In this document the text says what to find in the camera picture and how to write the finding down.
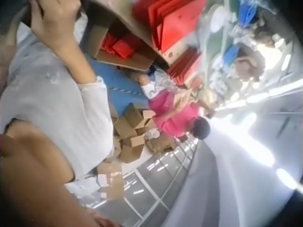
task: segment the pink shirt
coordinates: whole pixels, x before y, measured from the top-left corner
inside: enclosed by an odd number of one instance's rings
[[[164,90],[154,99],[149,100],[149,106],[156,113],[153,120],[161,131],[170,136],[181,137],[187,132],[190,120],[198,117],[200,107],[196,103],[191,103],[180,113],[165,121],[161,116],[173,110],[174,96],[173,92]]]

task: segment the white shirt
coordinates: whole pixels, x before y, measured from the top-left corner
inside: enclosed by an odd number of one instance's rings
[[[102,78],[77,85],[60,59],[33,35],[20,45],[0,98],[0,134],[13,119],[32,123],[79,178],[101,163],[113,146],[107,87]]]

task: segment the stack of red paper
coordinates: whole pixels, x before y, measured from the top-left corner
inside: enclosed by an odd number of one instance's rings
[[[130,33],[121,24],[114,23],[104,38],[100,49],[126,59],[130,58],[142,45],[141,39]]]
[[[177,85],[182,86],[191,75],[197,73],[200,62],[201,54],[190,48],[168,69],[167,73]]]
[[[133,15],[151,30],[154,46],[166,52],[195,30],[207,0],[138,0]]]

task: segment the black hair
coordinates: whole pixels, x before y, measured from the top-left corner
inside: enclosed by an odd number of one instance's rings
[[[193,136],[199,140],[204,140],[210,133],[210,125],[203,117],[198,117],[192,129]]]

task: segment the cardboard box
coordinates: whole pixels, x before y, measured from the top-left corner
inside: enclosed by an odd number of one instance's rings
[[[99,192],[106,200],[124,197],[124,181],[121,165],[118,163],[101,163],[97,167]]]
[[[121,138],[118,136],[114,136],[113,141],[113,152],[107,159],[104,160],[107,163],[113,162],[122,151]]]
[[[185,141],[188,140],[188,136],[187,136],[187,135],[184,135],[184,136],[182,136],[182,137],[179,137],[178,139],[179,139],[179,141],[180,141],[181,143],[184,143]]]
[[[118,120],[114,123],[114,128],[121,139],[137,136],[136,130],[131,127],[125,116],[118,118]]]
[[[122,143],[129,147],[137,147],[139,145],[144,144],[144,138],[143,138],[143,136],[131,137],[131,138],[124,139],[122,141]]]
[[[134,129],[144,127],[154,115],[154,111],[134,103],[131,103],[125,111],[125,117]]]
[[[118,113],[111,102],[108,102],[108,106],[109,106],[110,117],[113,123],[115,123],[118,120]]]
[[[119,56],[100,50],[100,46],[105,39],[110,26],[118,17],[113,12],[105,9],[104,6],[102,7],[94,3],[92,3],[89,8],[88,17],[93,25],[89,34],[86,50],[97,61],[133,70],[147,71],[158,57],[158,54],[146,43],[128,59],[123,59]]]
[[[120,160],[124,163],[131,163],[138,160],[143,152],[144,144],[130,147],[128,145],[122,146],[122,152],[120,154]]]
[[[154,138],[146,142],[146,145],[153,153],[156,154],[171,152],[177,148],[175,139],[163,132],[158,138]]]

